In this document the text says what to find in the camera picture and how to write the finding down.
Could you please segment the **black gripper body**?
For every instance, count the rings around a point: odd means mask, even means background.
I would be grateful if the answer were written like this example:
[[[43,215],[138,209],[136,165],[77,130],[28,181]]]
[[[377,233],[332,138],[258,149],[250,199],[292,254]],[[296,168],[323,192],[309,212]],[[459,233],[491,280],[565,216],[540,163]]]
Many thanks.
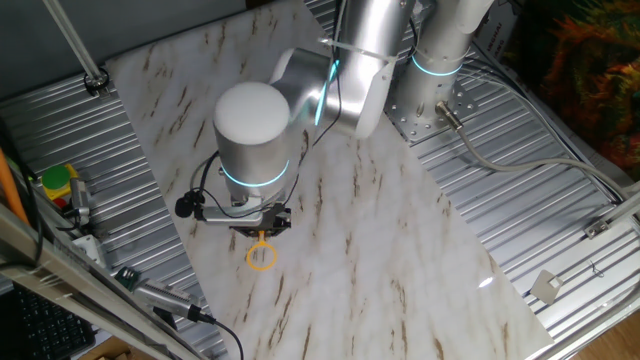
[[[263,213],[262,221],[258,225],[232,226],[232,229],[238,231],[284,231],[290,227],[291,209],[284,204],[277,203]]]

